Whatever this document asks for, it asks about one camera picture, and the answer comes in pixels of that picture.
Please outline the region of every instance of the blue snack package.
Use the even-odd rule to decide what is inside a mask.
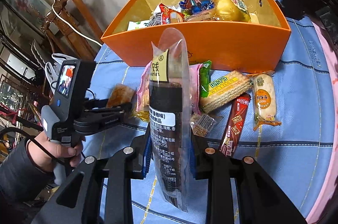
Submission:
[[[180,2],[180,7],[187,10],[192,15],[214,8],[214,2],[211,0],[184,0]]]

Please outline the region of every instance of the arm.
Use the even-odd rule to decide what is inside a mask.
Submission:
[[[81,160],[81,142],[75,148],[61,146],[49,142],[44,132],[35,139],[57,158],[72,157],[71,166],[77,166]],[[52,159],[25,139],[0,166],[0,194],[12,201],[32,200],[52,179]]]

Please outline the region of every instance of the wooden chair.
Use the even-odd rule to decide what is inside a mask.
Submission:
[[[75,20],[72,15],[70,15],[65,9],[67,1],[68,0],[55,0],[54,9],[60,17],[68,21],[77,31],[81,32],[75,24]],[[81,15],[84,17],[84,19],[88,22],[98,41],[103,44],[103,42],[101,41],[101,36],[103,35],[103,32],[90,14],[87,6],[83,3],[82,0],[72,1],[74,2]],[[51,22],[53,22],[58,27],[58,29],[60,29],[70,46],[73,48],[74,52],[66,44],[62,43],[57,37],[55,37],[55,35],[49,29],[49,25]],[[47,14],[41,29],[43,32],[45,32],[48,39],[54,42],[59,47],[62,53],[85,60],[93,60],[95,58],[96,53],[89,45],[87,40],[77,34],[65,22],[59,19],[53,11]]]

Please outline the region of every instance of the fingernail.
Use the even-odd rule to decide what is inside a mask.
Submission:
[[[71,148],[71,147],[68,148],[68,154],[69,155],[74,156],[75,153],[76,153],[76,150],[74,148]]]

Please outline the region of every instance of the orange round label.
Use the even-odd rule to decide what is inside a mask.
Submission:
[[[256,104],[260,109],[265,109],[271,104],[270,94],[264,89],[258,89],[255,93]]]

